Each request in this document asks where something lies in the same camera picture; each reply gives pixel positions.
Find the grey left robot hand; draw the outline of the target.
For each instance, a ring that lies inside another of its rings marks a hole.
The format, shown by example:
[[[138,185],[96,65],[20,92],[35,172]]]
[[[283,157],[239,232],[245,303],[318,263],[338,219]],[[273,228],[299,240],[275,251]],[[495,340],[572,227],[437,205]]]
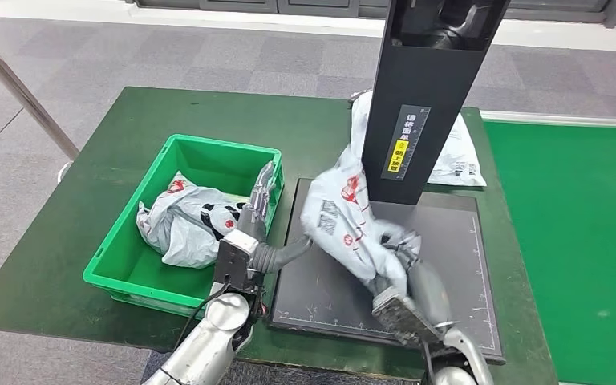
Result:
[[[255,238],[258,246],[252,252],[248,267],[260,273],[274,273],[310,250],[313,242],[304,235],[281,248],[266,243],[267,226],[265,219],[270,207],[271,182],[275,165],[269,161],[258,173],[251,190],[249,203],[241,209],[237,229]]]

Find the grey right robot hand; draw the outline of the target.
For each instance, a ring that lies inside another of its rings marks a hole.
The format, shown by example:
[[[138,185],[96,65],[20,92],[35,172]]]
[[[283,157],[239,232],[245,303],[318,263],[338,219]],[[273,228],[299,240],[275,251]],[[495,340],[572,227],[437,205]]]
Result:
[[[420,256],[421,236],[382,237],[383,246],[398,258],[407,274],[407,290],[415,308],[434,327],[452,325],[447,290],[433,266]]]

